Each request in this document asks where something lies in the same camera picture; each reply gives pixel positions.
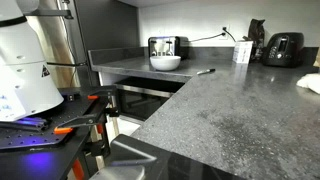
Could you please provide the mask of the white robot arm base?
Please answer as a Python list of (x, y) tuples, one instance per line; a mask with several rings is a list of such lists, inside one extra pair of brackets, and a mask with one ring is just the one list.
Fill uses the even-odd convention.
[(0, 120), (13, 122), (62, 102), (18, 1), (0, 0)]

